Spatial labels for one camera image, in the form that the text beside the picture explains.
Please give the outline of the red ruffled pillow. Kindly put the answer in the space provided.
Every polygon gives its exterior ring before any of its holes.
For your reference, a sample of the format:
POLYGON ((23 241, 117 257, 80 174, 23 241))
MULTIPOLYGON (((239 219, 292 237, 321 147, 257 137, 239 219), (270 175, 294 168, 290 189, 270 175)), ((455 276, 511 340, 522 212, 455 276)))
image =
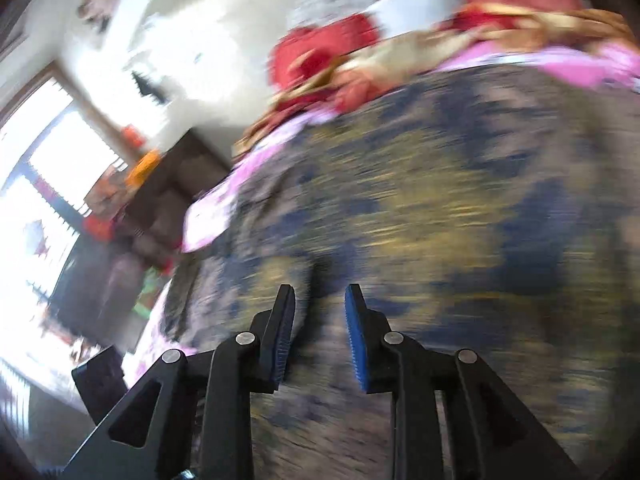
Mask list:
POLYGON ((373 46, 380 38, 372 18, 362 13, 329 25, 294 28, 271 49, 269 83, 279 91, 293 89, 328 68, 332 61, 373 46))

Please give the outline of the red gold satin quilt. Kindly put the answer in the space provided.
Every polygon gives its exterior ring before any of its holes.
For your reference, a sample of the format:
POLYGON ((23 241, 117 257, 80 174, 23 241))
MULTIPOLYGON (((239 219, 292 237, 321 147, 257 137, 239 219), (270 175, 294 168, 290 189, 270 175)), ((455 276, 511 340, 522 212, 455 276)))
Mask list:
POLYGON ((332 61, 328 68, 293 89, 278 90, 265 114, 235 142, 233 159, 239 162, 258 142, 296 114, 323 103, 337 113, 352 112, 402 86, 413 76, 436 70, 474 44, 494 42, 508 53, 533 53, 551 46, 594 50, 597 44, 614 40, 639 50, 639 41, 624 18, 610 11, 542 12, 505 4, 482 4, 480 10, 512 18, 512 25, 506 28, 487 23, 457 30, 449 27, 453 16, 432 29, 380 38, 373 46, 332 61))

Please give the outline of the window with frame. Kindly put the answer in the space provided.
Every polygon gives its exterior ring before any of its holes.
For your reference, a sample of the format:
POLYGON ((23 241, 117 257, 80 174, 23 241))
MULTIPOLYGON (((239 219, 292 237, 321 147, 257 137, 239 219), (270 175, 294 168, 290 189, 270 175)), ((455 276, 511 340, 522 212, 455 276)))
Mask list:
POLYGON ((96 235, 85 197, 126 153, 54 64, 1 112, 1 356, 62 393, 81 361, 129 347, 143 268, 128 243, 96 235))

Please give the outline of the pink penguin blanket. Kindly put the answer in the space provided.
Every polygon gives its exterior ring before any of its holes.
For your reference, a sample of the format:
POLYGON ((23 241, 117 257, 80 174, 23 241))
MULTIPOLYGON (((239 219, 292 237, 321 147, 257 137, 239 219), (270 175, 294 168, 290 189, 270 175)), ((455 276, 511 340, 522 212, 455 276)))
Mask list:
MULTIPOLYGON (((452 72, 499 64, 533 66, 574 87, 597 89, 610 82, 639 90, 639 50, 614 40, 597 44, 592 53, 560 46, 546 47, 533 53, 506 53, 500 51, 494 42, 482 42, 440 64, 436 70, 439 73, 452 72)), ((260 141, 247 159, 232 168, 230 176, 188 208, 183 222, 182 250, 194 252, 224 232, 242 184, 303 128, 321 125, 335 116, 329 105, 317 105, 309 112, 287 120, 260 141)))

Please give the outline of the batik floral patterned garment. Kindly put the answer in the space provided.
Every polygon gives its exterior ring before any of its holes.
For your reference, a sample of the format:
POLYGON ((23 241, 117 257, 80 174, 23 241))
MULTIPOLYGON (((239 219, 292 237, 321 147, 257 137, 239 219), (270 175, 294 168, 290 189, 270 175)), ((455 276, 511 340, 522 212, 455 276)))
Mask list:
POLYGON ((252 403, 259 479, 383 479, 390 402, 352 369, 344 292, 475 350, 589 479, 639 421, 639 98, 540 70, 414 78, 285 143, 185 255, 162 317, 216 348, 293 286, 284 383, 252 403))

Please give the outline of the dark wooden nightstand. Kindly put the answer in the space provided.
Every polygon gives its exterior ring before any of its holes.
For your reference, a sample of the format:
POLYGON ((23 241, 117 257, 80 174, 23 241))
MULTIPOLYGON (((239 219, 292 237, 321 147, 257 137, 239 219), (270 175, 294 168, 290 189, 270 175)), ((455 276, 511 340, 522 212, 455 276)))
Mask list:
POLYGON ((92 344, 133 352, 146 323, 137 309, 146 274, 172 266, 186 211, 229 172, 230 164, 198 130, 188 130, 120 208, 106 240, 81 233, 52 292, 47 320, 92 344))

